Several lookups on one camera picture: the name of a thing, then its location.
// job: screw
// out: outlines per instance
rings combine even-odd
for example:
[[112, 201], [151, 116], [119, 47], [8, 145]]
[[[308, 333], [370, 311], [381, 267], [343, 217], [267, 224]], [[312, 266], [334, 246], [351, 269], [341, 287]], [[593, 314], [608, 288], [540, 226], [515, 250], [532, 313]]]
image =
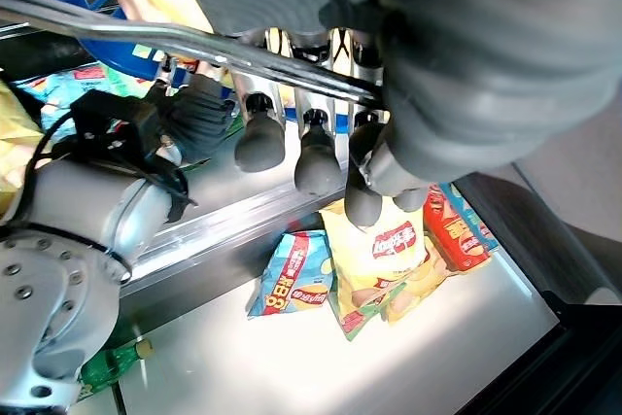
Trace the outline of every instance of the screw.
[[82, 272], [72, 272], [69, 275], [69, 284], [72, 286], [77, 286], [78, 284], [82, 284]]
[[37, 241], [37, 248], [39, 250], [47, 250], [51, 244], [52, 242], [50, 240], [48, 240], [47, 238], [42, 238]]
[[21, 286], [18, 287], [15, 292], [15, 297], [18, 300], [26, 300], [32, 295], [32, 287], [30, 286]]
[[10, 264], [4, 268], [4, 275], [15, 276], [20, 271], [21, 271], [21, 266], [19, 264]]
[[63, 302], [62, 304], [62, 311], [71, 311], [74, 309], [74, 302], [73, 300], [67, 300], [65, 302]]

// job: yellow chip bag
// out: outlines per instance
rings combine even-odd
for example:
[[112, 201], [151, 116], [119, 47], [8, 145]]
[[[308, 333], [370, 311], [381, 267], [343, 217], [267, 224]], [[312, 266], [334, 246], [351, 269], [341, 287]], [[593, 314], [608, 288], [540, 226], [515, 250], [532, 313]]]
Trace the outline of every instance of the yellow chip bag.
[[428, 235], [425, 236], [426, 259], [412, 271], [405, 280], [405, 286], [392, 298], [383, 310], [384, 318], [390, 324], [401, 319], [415, 308], [421, 300], [430, 295], [452, 273], [447, 269], [445, 259], [438, 252]]
[[0, 218], [21, 188], [24, 168], [41, 136], [9, 87], [0, 82]]
[[336, 293], [328, 301], [352, 340], [398, 294], [426, 251], [422, 210], [405, 213], [385, 198], [378, 222], [357, 227], [348, 221], [343, 203], [336, 201], [321, 214], [337, 275]]

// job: potato chip bag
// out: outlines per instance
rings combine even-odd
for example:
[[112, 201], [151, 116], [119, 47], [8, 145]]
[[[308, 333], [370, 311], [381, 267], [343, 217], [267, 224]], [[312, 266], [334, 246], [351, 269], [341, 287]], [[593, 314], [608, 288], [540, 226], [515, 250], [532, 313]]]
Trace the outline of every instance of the potato chip bag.
[[477, 213], [470, 204], [465, 200], [463, 195], [458, 191], [454, 184], [438, 184], [451, 207], [456, 210], [460, 217], [465, 221], [473, 235], [488, 250], [493, 252], [499, 246], [499, 242], [493, 235], [493, 232], [479, 219]]
[[421, 300], [430, 295], [452, 273], [447, 263], [438, 252], [431, 239], [424, 237], [426, 259], [404, 281], [404, 287], [392, 298], [383, 310], [384, 318], [389, 324], [403, 318], [415, 308]]
[[372, 227], [350, 224], [339, 200], [321, 211], [337, 275], [329, 297], [348, 340], [403, 287], [404, 278], [425, 258], [423, 214], [405, 213], [383, 199]]
[[326, 233], [286, 233], [261, 275], [259, 295], [249, 317], [318, 308], [332, 286]]
[[0, 81], [0, 218], [23, 182], [23, 171], [41, 139], [41, 130]]
[[426, 226], [457, 271], [467, 272], [488, 262], [490, 254], [438, 185], [430, 186], [423, 209]]

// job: chip bag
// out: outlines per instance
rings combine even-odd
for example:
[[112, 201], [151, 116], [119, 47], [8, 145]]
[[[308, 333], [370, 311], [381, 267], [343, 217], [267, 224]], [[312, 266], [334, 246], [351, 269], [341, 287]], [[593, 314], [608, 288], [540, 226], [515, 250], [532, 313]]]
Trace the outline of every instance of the chip bag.
[[0, 218], [23, 182], [41, 131], [8, 86], [0, 82]]
[[477, 213], [470, 207], [470, 204], [468, 204], [458, 189], [453, 184], [438, 184], [438, 186], [449, 201], [449, 204], [451, 204], [451, 207], [463, 218], [468, 228], [473, 232], [473, 235], [477, 237], [477, 240], [489, 252], [494, 251], [499, 246], [499, 242], [493, 235], [493, 232], [479, 219]]
[[447, 263], [436, 249], [432, 240], [426, 235], [426, 259], [404, 281], [404, 287], [392, 298], [383, 310], [384, 318], [389, 324], [403, 318], [410, 310], [434, 292], [443, 281], [452, 275]]
[[487, 263], [490, 254], [451, 206], [438, 185], [430, 186], [424, 203], [426, 226], [459, 272]]
[[343, 200], [321, 214], [337, 275], [336, 293], [329, 302], [346, 337], [352, 340], [424, 260], [422, 211], [405, 213], [385, 198], [380, 218], [372, 227], [350, 224]]
[[[117, 96], [144, 97], [151, 82], [130, 77], [103, 63], [90, 63], [73, 70], [64, 70], [47, 77], [17, 82], [16, 85], [45, 103], [41, 109], [41, 124], [49, 129], [69, 106], [91, 89], [111, 92]], [[57, 142], [76, 132], [73, 121], [66, 121], [52, 136]]]
[[318, 308], [332, 286], [332, 264], [323, 230], [286, 233], [261, 275], [249, 317]]

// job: black cable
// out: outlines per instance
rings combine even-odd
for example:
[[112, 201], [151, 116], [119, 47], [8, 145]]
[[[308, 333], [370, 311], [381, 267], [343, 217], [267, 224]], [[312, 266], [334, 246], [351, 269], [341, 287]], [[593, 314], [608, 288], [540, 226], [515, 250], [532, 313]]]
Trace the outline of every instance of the black cable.
[[112, 151], [110, 151], [110, 156], [112, 156], [114, 159], [116, 159], [124, 167], [126, 167], [126, 168], [128, 168], [130, 170], [133, 170], [136, 173], [136, 175], [138, 175], [141, 178], [147, 180], [147, 182], [155, 185], [159, 189], [162, 189], [162, 190], [166, 191], [171, 196], [175, 196], [177, 198], [182, 198], [184, 201], [186, 201], [188, 204], [191, 204], [192, 206], [198, 206], [198, 203], [196, 201], [194, 201], [192, 198], [190, 198], [189, 196], [187, 196], [185, 193], [182, 193], [179, 190], [175, 190], [174, 188], [167, 186], [158, 177], [145, 172], [140, 167], [137, 167], [134, 164], [132, 164], [131, 162], [129, 162], [123, 156], [115, 154]]
[[46, 133], [43, 135], [41, 140], [39, 140], [39, 143], [37, 144], [37, 147], [35, 148], [35, 151], [32, 154], [32, 158], [30, 158], [30, 160], [26, 164], [26, 169], [25, 169], [24, 178], [23, 178], [23, 188], [21, 190], [21, 196], [19, 197], [19, 202], [17, 204], [16, 211], [13, 214], [13, 217], [11, 218], [9, 223], [23, 219], [27, 210], [30, 208], [30, 205], [32, 204], [32, 198], [35, 193], [35, 188], [37, 186], [37, 171], [36, 171], [37, 162], [39, 162], [39, 160], [43, 158], [42, 157], [43, 149], [46, 147], [48, 142], [51, 140], [52, 136], [56, 133], [56, 131], [60, 128], [60, 126], [63, 125], [69, 119], [71, 119], [71, 112], [68, 112], [67, 114], [60, 117], [57, 121], [55, 121], [52, 124], [52, 126], [48, 129], [48, 131], [46, 131]]
[[123, 392], [119, 381], [111, 386], [113, 398], [115, 399], [115, 405], [117, 406], [117, 413], [119, 415], [127, 415], [127, 408], [125, 407], [125, 400], [123, 399]]
[[6, 222], [6, 228], [8, 230], [35, 230], [40, 231], [52, 235], [57, 235], [59, 237], [66, 238], [68, 240], [72, 240], [77, 243], [82, 243], [94, 250], [97, 250], [104, 255], [114, 259], [116, 262], [121, 264], [125, 271], [128, 274], [128, 277], [120, 280], [120, 284], [126, 284], [132, 276], [131, 266], [121, 255], [114, 252], [108, 247], [101, 245], [94, 240], [83, 237], [82, 235], [78, 235], [77, 233], [69, 232], [67, 230], [63, 230], [57, 227], [51, 227], [49, 225], [41, 225], [37, 223], [31, 223], [28, 221], [23, 221], [24, 215], [27, 213], [28, 209], [32, 204], [32, 199], [34, 197], [35, 189], [37, 186], [37, 162], [41, 159], [45, 159], [51, 157], [50, 153], [43, 153], [44, 148], [50, 142], [52, 136], [56, 133], [56, 131], [69, 119], [71, 119], [71, 112], [64, 114], [57, 121], [55, 121], [52, 126], [46, 131], [43, 135], [35, 151], [32, 154], [32, 158], [26, 164], [26, 169], [24, 171], [24, 179], [23, 179], [23, 188], [21, 190], [21, 196], [19, 198], [19, 202], [17, 204], [17, 208], [13, 217]]

